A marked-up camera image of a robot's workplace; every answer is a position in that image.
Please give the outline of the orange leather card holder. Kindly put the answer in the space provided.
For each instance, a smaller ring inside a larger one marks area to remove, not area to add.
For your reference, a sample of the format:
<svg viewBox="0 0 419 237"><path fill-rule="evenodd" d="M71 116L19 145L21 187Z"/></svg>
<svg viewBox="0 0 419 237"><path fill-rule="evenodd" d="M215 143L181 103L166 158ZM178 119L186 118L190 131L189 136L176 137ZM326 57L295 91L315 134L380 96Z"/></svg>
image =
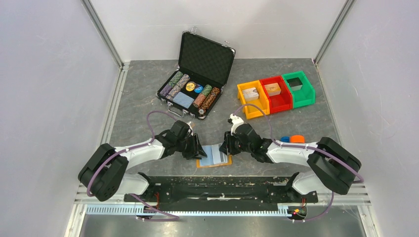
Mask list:
<svg viewBox="0 0 419 237"><path fill-rule="evenodd" d="M203 150L207 154L207 157L196 160L196 167L206 168L231 165L232 155L224 154L219 150L220 147L221 144L203 146Z"/></svg>

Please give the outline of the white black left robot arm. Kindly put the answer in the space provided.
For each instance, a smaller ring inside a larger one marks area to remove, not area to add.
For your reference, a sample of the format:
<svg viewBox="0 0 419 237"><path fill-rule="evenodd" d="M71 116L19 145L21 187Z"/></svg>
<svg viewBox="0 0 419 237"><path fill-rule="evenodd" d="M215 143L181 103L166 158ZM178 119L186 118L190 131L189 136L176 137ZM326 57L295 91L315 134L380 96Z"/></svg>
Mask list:
<svg viewBox="0 0 419 237"><path fill-rule="evenodd" d="M177 120L170 129L131 146L100 145L79 172L78 180L87 188L87 195L99 201L121 193L135 193L143 201L150 201L155 196L155 187L150 185L148 176L127 174L126 171L176 152L185 159L207 157L190 122Z"/></svg>

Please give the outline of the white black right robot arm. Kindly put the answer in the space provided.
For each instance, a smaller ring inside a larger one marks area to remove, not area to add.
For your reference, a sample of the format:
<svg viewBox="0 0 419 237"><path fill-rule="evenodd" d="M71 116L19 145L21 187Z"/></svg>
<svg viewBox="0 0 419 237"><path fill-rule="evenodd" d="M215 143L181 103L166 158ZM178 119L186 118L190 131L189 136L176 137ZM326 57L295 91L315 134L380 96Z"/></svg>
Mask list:
<svg viewBox="0 0 419 237"><path fill-rule="evenodd" d="M249 153L261 163L293 163L310 168L293 175L286 197L299 201L312 191L329 190L345 195L358 177L361 162L335 140L322 137L313 143L286 143L261 138L250 124L224 133L219 150L226 155Z"/></svg>

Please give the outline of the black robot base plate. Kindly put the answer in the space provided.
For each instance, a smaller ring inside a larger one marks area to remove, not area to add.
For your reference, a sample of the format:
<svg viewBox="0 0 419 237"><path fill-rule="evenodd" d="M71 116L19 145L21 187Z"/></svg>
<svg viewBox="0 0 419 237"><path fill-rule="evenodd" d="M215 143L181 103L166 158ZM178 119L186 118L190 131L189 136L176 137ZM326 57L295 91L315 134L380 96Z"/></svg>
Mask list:
<svg viewBox="0 0 419 237"><path fill-rule="evenodd" d="M300 195L293 176L151 176L138 195L162 211L273 211L278 204L317 203L316 191Z"/></svg>

